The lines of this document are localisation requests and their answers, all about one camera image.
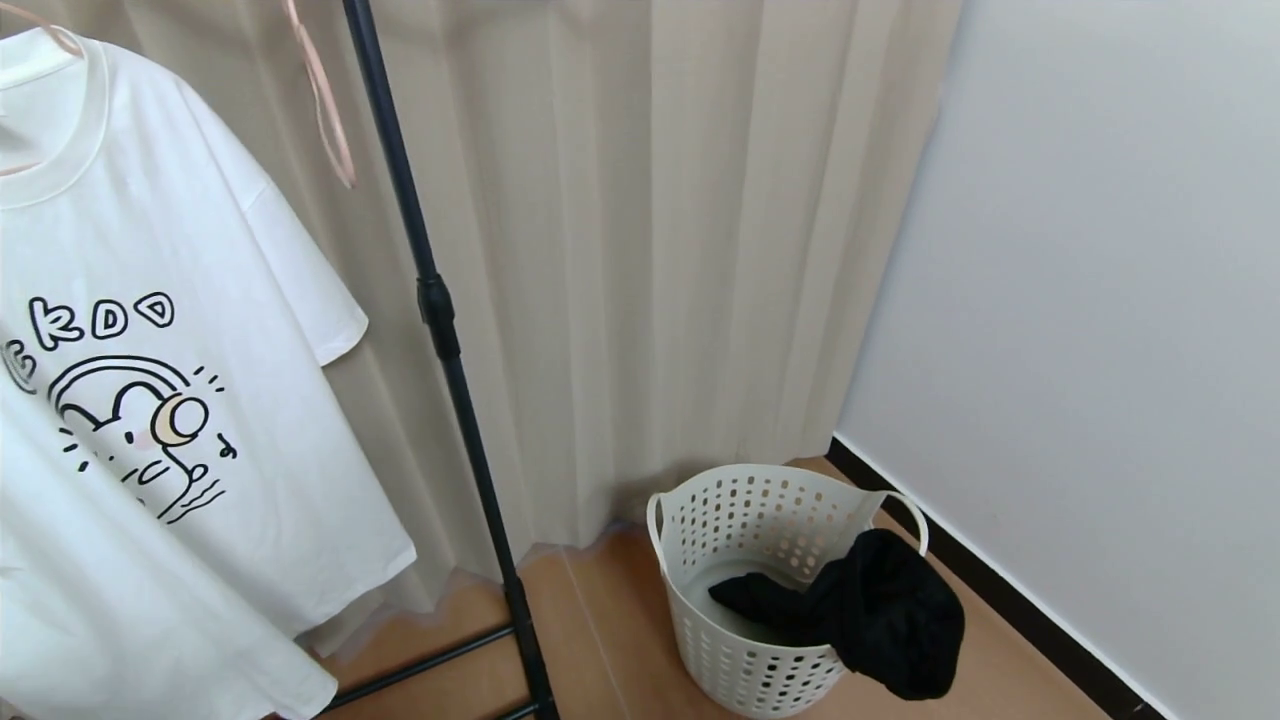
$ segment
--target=printed graphic on t-shirt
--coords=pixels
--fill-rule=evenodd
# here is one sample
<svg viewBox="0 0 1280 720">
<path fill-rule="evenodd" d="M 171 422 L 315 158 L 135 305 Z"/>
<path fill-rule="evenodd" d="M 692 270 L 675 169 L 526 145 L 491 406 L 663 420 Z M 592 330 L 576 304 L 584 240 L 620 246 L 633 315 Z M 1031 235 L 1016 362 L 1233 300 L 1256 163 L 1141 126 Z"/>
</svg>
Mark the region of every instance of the printed graphic on t-shirt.
<svg viewBox="0 0 1280 720">
<path fill-rule="evenodd" d="M 84 473 L 104 464 L 170 525 L 227 493 L 224 473 L 239 451 L 210 407 L 227 391 L 220 377 L 204 365 L 179 368 L 128 343 L 131 323 L 173 325 L 169 295 L 147 293 L 132 307 L 99 300 L 87 322 L 73 307 L 44 297 L 32 297 L 28 310 L 33 342 L 5 342 L 4 366 L 20 391 L 44 395 L 58 413 L 61 425 L 50 429 L 51 442 L 63 443 L 72 468 Z M 59 364 L 59 351 L 86 343 L 109 345 L 102 350 L 111 352 Z M 38 370 L 44 378 L 56 373 L 45 388 L 37 387 Z"/>
</svg>

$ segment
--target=white t-shirt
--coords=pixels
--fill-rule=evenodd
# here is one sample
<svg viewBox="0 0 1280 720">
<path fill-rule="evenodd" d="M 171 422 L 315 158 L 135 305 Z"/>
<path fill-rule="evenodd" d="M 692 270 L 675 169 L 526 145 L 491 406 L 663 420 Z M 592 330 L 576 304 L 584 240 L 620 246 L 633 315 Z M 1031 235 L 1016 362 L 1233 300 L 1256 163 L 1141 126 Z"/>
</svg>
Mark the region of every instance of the white t-shirt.
<svg viewBox="0 0 1280 720">
<path fill-rule="evenodd" d="M 79 41 L 0 41 L 0 168 L 44 159 L 0 176 L 0 697 L 308 717 L 289 638 L 413 560 L 321 373 L 367 320 L 191 87 Z"/>
</svg>

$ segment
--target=black garment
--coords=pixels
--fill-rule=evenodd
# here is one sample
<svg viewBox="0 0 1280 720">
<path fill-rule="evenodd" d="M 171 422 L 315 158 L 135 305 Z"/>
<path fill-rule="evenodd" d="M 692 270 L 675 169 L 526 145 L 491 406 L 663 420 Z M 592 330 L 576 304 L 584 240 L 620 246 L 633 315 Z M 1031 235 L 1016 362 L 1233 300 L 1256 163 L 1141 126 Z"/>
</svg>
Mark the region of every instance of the black garment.
<svg viewBox="0 0 1280 720">
<path fill-rule="evenodd" d="M 960 598 L 927 560 L 890 530 L 858 536 L 805 592 L 763 573 L 724 580 L 716 602 L 772 628 L 787 644 L 832 644 L 846 667 L 904 700 L 951 689 L 964 638 Z"/>
</svg>

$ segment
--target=pink clothes hanger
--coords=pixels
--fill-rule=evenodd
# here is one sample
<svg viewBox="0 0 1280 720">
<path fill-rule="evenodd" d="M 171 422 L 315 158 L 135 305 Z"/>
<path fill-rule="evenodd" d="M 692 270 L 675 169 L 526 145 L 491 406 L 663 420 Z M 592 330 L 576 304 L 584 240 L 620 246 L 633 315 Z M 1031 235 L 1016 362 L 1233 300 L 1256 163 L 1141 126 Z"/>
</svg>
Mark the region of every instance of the pink clothes hanger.
<svg viewBox="0 0 1280 720">
<path fill-rule="evenodd" d="M 45 18 L 37 15 L 36 13 L 32 13 L 31 10 L 23 10 L 22 8 L 17 5 L 10 5 L 9 3 L 0 3 L 0 12 L 12 13 L 27 22 L 40 26 L 41 29 L 49 33 L 49 37 L 54 38 L 54 42 L 56 42 L 59 47 L 70 53 L 72 55 L 76 55 L 77 58 L 84 56 L 84 51 L 81 50 L 79 45 L 77 45 L 73 40 L 67 37 L 67 31 L 46 20 Z"/>
<path fill-rule="evenodd" d="M 342 115 L 338 114 L 338 102 L 333 97 L 333 86 L 329 85 L 329 76 L 320 61 L 320 54 L 311 42 L 311 35 L 298 17 L 296 0 L 282 0 L 284 13 L 289 17 L 293 27 L 293 37 L 302 47 L 302 60 L 307 68 L 307 78 L 311 81 L 311 95 L 316 99 L 316 124 L 320 127 L 320 141 L 324 142 L 324 151 L 329 155 L 329 164 L 334 174 L 347 188 L 356 186 L 356 164 L 351 159 L 351 146 L 347 143 L 347 132 L 342 127 Z"/>
</svg>

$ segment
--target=perforated basket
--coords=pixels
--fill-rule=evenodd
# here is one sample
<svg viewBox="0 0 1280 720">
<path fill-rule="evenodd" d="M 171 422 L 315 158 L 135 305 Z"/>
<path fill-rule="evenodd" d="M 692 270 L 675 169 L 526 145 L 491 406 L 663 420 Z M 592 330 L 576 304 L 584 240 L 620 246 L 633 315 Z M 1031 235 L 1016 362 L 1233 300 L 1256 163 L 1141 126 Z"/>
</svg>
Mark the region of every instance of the perforated basket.
<svg viewBox="0 0 1280 720">
<path fill-rule="evenodd" d="M 756 720 L 788 717 L 827 694 L 845 671 L 833 647 L 780 644 L 768 628 L 712 600 L 708 588 L 762 571 L 803 589 L 827 561 L 849 552 L 890 495 L 911 511 L 924 555 L 928 527 L 910 500 L 797 468 L 723 465 L 649 498 L 649 538 L 680 659 L 703 692 Z"/>
</svg>

